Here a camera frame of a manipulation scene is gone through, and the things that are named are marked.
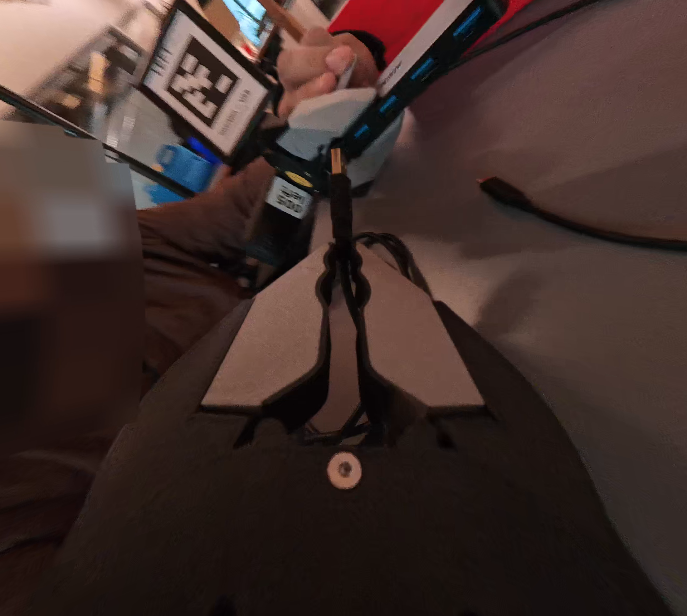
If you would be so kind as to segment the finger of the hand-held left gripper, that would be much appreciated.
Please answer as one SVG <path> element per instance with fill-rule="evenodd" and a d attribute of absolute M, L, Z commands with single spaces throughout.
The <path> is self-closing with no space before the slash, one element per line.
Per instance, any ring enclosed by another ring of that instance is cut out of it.
<path fill-rule="evenodd" d="M 348 178 L 351 187 L 365 187 L 376 179 L 387 157 L 399 138 L 404 112 L 377 137 L 359 157 L 348 161 Z"/>
<path fill-rule="evenodd" d="M 288 117 L 278 147 L 304 161 L 313 161 L 361 116 L 376 99 L 376 89 L 342 88 L 305 99 Z"/>

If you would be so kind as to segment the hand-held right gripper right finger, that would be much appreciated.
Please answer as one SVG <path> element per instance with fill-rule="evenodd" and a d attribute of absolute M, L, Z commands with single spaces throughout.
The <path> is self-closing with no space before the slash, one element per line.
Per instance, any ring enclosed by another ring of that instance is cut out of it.
<path fill-rule="evenodd" d="M 421 420 L 483 409 L 430 295 L 365 246 L 356 252 L 359 390 L 371 421 L 398 437 Z"/>

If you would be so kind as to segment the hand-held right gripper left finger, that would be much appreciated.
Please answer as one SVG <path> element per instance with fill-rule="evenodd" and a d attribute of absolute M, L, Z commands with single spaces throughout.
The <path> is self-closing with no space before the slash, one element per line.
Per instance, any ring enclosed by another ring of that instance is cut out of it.
<path fill-rule="evenodd" d="M 211 414 L 301 429 L 328 396 L 336 261 L 324 244 L 257 294 L 200 402 Z"/>

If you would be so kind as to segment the black usb cable gold plug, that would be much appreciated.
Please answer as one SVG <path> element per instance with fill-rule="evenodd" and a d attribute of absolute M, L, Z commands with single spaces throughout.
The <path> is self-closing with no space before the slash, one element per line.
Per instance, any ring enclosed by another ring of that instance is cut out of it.
<path fill-rule="evenodd" d="M 362 256 L 357 248 L 381 246 L 390 254 L 397 272 L 423 292 L 432 297 L 432 292 L 421 273 L 414 256 L 407 245 L 396 235 L 370 231 L 353 232 L 353 194 L 347 174 L 346 159 L 341 148 L 330 151 L 331 172 L 329 198 L 333 251 L 328 258 L 334 264 L 335 275 L 344 296 L 349 316 L 356 331 L 356 368 L 359 389 L 359 403 L 344 424 L 336 431 L 315 432 L 306 440 L 309 444 L 339 445 L 358 436 L 370 437 L 372 441 L 384 442 L 390 438 L 398 422 L 407 415 L 389 380 L 380 376 L 370 362 L 369 342 L 365 325 L 365 307 L 372 296 L 372 287 L 363 272 Z"/>

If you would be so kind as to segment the slim black usb hub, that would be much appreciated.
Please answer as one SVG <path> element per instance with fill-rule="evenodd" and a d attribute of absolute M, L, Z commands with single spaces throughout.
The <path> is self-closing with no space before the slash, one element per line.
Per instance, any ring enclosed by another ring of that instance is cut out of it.
<path fill-rule="evenodd" d="M 340 146 L 361 157 L 405 108 L 505 15 L 510 0 L 443 0 L 416 35 L 382 72 L 376 99 L 345 131 Z"/>

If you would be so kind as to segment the person's left forearm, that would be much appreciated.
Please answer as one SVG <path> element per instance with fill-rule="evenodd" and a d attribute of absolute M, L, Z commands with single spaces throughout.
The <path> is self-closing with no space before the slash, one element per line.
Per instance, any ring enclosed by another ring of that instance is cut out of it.
<path fill-rule="evenodd" d="M 235 270 L 276 175 L 260 157 L 190 199 L 142 209 L 137 223 L 148 293 L 245 298 Z"/>

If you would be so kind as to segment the person's left hand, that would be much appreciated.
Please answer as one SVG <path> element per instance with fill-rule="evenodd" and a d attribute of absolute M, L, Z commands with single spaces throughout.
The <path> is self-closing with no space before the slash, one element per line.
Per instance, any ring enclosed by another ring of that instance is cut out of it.
<path fill-rule="evenodd" d="M 385 46 L 361 30 L 334 34 L 323 28 L 309 30 L 297 45 L 278 56 L 282 95 L 276 116 L 285 120 L 300 102 L 335 91 L 351 65 L 348 88 L 375 87 L 385 68 Z"/>

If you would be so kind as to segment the blue plastic object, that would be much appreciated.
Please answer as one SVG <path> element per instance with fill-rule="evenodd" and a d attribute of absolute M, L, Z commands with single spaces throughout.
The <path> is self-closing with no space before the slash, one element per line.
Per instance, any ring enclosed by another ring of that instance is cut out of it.
<path fill-rule="evenodd" d="M 198 194 L 206 191 L 223 162 L 201 144 L 194 146 L 201 152 L 195 153 L 179 145 L 162 145 L 153 165 L 165 177 Z"/>

